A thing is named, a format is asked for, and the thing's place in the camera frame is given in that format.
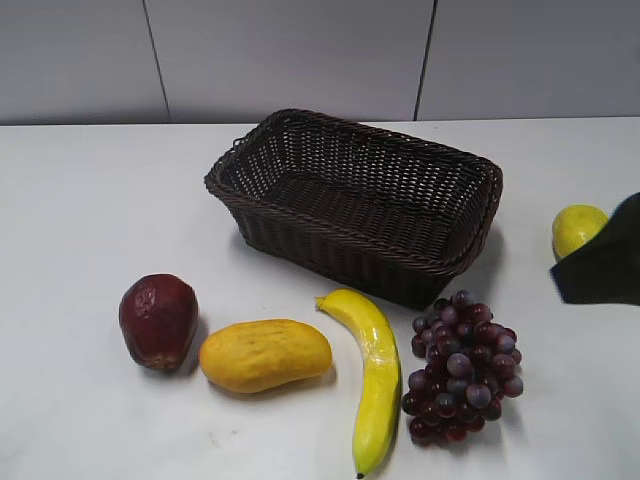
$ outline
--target wicker basket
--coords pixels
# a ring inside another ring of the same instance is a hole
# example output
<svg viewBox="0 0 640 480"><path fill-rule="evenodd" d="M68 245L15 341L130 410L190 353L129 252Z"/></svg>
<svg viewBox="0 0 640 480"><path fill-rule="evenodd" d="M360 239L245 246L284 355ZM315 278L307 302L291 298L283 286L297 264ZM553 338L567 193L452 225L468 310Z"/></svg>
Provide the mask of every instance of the wicker basket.
<svg viewBox="0 0 640 480"><path fill-rule="evenodd" d="M250 246L416 309L476 259L502 171L486 158L281 110L205 177Z"/></svg>

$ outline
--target mango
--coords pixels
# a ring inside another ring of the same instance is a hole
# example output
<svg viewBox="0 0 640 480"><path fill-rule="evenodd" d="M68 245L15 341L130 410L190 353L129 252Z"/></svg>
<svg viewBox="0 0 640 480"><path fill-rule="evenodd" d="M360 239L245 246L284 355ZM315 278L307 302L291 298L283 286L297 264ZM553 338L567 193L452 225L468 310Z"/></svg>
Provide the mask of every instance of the mango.
<svg viewBox="0 0 640 480"><path fill-rule="evenodd" d="M256 393L320 376L331 346L314 327L290 319L230 325L209 335L198 353L209 381L235 393Z"/></svg>

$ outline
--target yellow lemon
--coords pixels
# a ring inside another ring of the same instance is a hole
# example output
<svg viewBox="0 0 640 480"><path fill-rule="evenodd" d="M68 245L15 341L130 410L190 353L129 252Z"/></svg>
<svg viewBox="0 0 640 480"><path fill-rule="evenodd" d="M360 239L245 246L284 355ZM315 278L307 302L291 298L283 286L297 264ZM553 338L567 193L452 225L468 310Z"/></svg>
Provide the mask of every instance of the yellow lemon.
<svg viewBox="0 0 640 480"><path fill-rule="evenodd" d="M595 237L608 221L606 213L591 205L570 205L553 220L553 250L558 259L575 252Z"/></svg>

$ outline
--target purple grape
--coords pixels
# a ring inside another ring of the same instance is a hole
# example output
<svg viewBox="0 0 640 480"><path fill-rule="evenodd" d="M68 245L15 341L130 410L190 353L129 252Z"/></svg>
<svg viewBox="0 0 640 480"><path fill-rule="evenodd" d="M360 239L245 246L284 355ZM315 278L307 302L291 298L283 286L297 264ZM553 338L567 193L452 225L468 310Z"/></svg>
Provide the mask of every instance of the purple grape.
<svg viewBox="0 0 640 480"><path fill-rule="evenodd" d="M416 357L420 358L424 358L427 354L427 347L418 335L411 339L411 351Z"/></svg>
<svg viewBox="0 0 640 480"><path fill-rule="evenodd" d="M498 399L493 399L485 408L480 410L480 415L485 420L494 421L502 416L502 406Z"/></svg>
<svg viewBox="0 0 640 480"><path fill-rule="evenodd" d="M518 341L518 335L516 335L516 332L514 332L513 330L511 330L510 328L505 328L504 329L504 333L506 335L509 335L511 338L513 338L514 342Z"/></svg>
<svg viewBox="0 0 640 480"><path fill-rule="evenodd" d="M456 335L463 344L470 344L473 342L473 327L468 323L459 323L456 325Z"/></svg>
<svg viewBox="0 0 640 480"><path fill-rule="evenodd" d="M436 323L431 325L431 331L435 332L438 328L440 328L442 326L444 326L444 323L442 323L442 320L438 320Z"/></svg>
<svg viewBox="0 0 640 480"><path fill-rule="evenodd" d="M516 365L520 365L520 362L522 362L522 353L520 353L520 350L516 348L513 352L511 352L511 358L513 358L513 361L516 362Z"/></svg>
<svg viewBox="0 0 640 480"><path fill-rule="evenodd" d="M504 328L502 325L500 325L499 323L494 323L494 325L496 326L496 332L498 333L498 337L500 335L506 335L507 334L507 329Z"/></svg>
<svg viewBox="0 0 640 480"><path fill-rule="evenodd" d="M477 325L482 322L488 322L493 318L493 314L484 303L476 303L469 309L469 321L471 325Z"/></svg>
<svg viewBox="0 0 640 480"><path fill-rule="evenodd" d="M520 377L513 377L502 384L504 394L509 398L516 398L522 395L524 385Z"/></svg>
<svg viewBox="0 0 640 480"><path fill-rule="evenodd" d="M491 372L484 372L482 375L479 375L478 378L476 378L476 383L481 383L489 387L491 395L495 395L496 392L500 390L500 384Z"/></svg>
<svg viewBox="0 0 640 480"><path fill-rule="evenodd" d="M468 290L458 290L451 296L451 303L454 307L464 310L475 303L473 295Z"/></svg>
<svg viewBox="0 0 640 480"><path fill-rule="evenodd" d="M427 366L424 367L424 374L427 376L428 382L435 382L442 379L442 372L438 371L431 364L427 364Z"/></svg>
<svg viewBox="0 0 640 480"><path fill-rule="evenodd" d="M482 322L473 329L476 343L493 346L498 340L498 329L491 322Z"/></svg>
<svg viewBox="0 0 640 480"><path fill-rule="evenodd" d="M416 417L411 420L409 424L409 433L411 438L422 443L424 440L433 436L433 429L422 421L421 418Z"/></svg>
<svg viewBox="0 0 640 480"><path fill-rule="evenodd" d="M444 381L437 381L427 385L427 390L425 395L429 399L434 399L439 394L446 393L446 391L447 391L447 383Z"/></svg>
<svg viewBox="0 0 640 480"><path fill-rule="evenodd" d="M427 328L422 332L420 338L422 339L422 343L429 345L433 341L433 330Z"/></svg>
<svg viewBox="0 0 640 480"><path fill-rule="evenodd" d="M493 353L489 347L474 345L469 350L469 360L475 367L484 367L491 363Z"/></svg>
<svg viewBox="0 0 640 480"><path fill-rule="evenodd" d="M453 422L445 427L444 434L451 442L462 442L467 438L467 429L461 423Z"/></svg>
<svg viewBox="0 0 640 480"><path fill-rule="evenodd" d="M440 321L440 312L431 310L425 315L427 326L432 327L436 322Z"/></svg>
<svg viewBox="0 0 640 480"><path fill-rule="evenodd" d="M452 335L453 334L451 333L451 330L449 329L449 327L446 327L446 326L443 325L443 326L438 327L437 329L433 330L433 341L437 342L441 338L451 337Z"/></svg>
<svg viewBox="0 0 640 480"><path fill-rule="evenodd" d="M420 418L430 427L435 427L442 422L442 417L438 415L436 404L425 402L420 408Z"/></svg>
<svg viewBox="0 0 640 480"><path fill-rule="evenodd" d="M402 411L407 415L417 415L420 411L421 400L416 392L407 392L402 396Z"/></svg>
<svg viewBox="0 0 640 480"><path fill-rule="evenodd" d="M491 369L500 379L513 377L516 370L516 362L509 355L499 353L491 360Z"/></svg>
<svg viewBox="0 0 640 480"><path fill-rule="evenodd" d="M516 342L509 335L500 335L496 342L496 353L506 353L510 355L516 348Z"/></svg>
<svg viewBox="0 0 640 480"><path fill-rule="evenodd" d="M473 408L485 408L491 402L491 390L486 385L469 385L467 387L467 401Z"/></svg>
<svg viewBox="0 0 640 480"><path fill-rule="evenodd" d="M422 332L424 332L424 329L428 327L427 317L425 317L424 315L416 317L413 319L413 323L411 325L413 326L413 331L420 335Z"/></svg>
<svg viewBox="0 0 640 480"><path fill-rule="evenodd" d="M461 348L460 340L456 337L441 337L436 345L443 357L458 353Z"/></svg>
<svg viewBox="0 0 640 480"><path fill-rule="evenodd" d="M451 302L449 300L447 300L446 298L439 298L434 302L433 309L442 311L444 310L445 307L448 307L449 305L451 305Z"/></svg>
<svg viewBox="0 0 640 480"><path fill-rule="evenodd" d="M454 353L447 359L447 370L456 377L468 377L473 372L473 366L469 357L462 353Z"/></svg>
<svg viewBox="0 0 640 480"><path fill-rule="evenodd" d="M460 320L458 318L458 312L451 305L442 310L440 313L440 319L447 327L454 327Z"/></svg>
<svg viewBox="0 0 640 480"><path fill-rule="evenodd" d="M407 383L409 385L409 390L423 392L427 388L427 374L423 369L416 370L409 375Z"/></svg>
<svg viewBox="0 0 640 480"><path fill-rule="evenodd" d="M462 378L450 378L447 380L447 392L456 398L465 398L469 382Z"/></svg>
<svg viewBox="0 0 640 480"><path fill-rule="evenodd" d="M456 412L456 418L463 423L471 423L478 418L478 412L475 411L468 403L463 402L458 405L458 411Z"/></svg>
<svg viewBox="0 0 640 480"><path fill-rule="evenodd" d="M478 416L476 419L467 425L467 432L478 433L484 428L485 419Z"/></svg>
<svg viewBox="0 0 640 480"><path fill-rule="evenodd" d="M456 414L456 399L450 393L439 393L434 403L442 418L451 418Z"/></svg>

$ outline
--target banana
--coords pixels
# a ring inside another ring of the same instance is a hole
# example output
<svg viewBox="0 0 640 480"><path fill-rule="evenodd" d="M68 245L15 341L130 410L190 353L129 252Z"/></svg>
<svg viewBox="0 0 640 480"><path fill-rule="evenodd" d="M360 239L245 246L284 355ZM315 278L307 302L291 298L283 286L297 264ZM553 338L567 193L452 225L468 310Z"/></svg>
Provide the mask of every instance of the banana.
<svg viewBox="0 0 640 480"><path fill-rule="evenodd" d="M362 353L364 379L353 459L357 478L363 478L382 463L398 419L401 372L395 337L380 309L353 290L340 288L316 297L316 308L345 325Z"/></svg>

